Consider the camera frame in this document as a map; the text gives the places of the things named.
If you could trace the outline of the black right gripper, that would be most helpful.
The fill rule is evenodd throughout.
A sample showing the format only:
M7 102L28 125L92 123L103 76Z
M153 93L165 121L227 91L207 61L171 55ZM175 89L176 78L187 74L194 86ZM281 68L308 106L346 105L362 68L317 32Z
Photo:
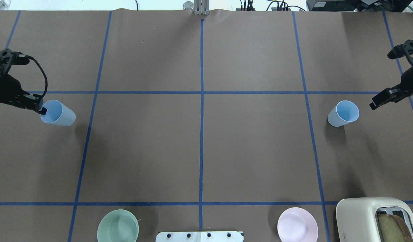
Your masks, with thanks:
M389 59L406 57L411 67L401 75L400 84L386 88L372 98L369 104L372 110L390 102L397 103L413 95L413 40L406 40L403 44L394 46L387 56Z

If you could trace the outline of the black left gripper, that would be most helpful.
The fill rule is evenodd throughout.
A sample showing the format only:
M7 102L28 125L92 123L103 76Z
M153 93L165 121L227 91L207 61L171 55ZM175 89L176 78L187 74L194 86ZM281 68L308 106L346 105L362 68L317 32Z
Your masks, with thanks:
M44 95L30 94L22 89L20 81L9 74L13 65L27 65L33 61L43 73L44 70L32 56L12 51L9 48L0 51L0 103L15 106L20 109L39 110L45 116L47 109L43 107Z

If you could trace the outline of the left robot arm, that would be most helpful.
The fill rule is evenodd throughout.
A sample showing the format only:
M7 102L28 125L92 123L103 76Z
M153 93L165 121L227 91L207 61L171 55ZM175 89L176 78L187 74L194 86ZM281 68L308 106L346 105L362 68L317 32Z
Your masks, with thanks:
M29 64L30 61L37 65L45 80L44 91L41 95L30 94L23 90L20 81L9 74L13 65L23 66ZM35 58L21 52L12 51L9 48L0 51L0 103L31 110L44 116L47 113L47 109L43 106L43 98L47 93L47 89L47 76Z

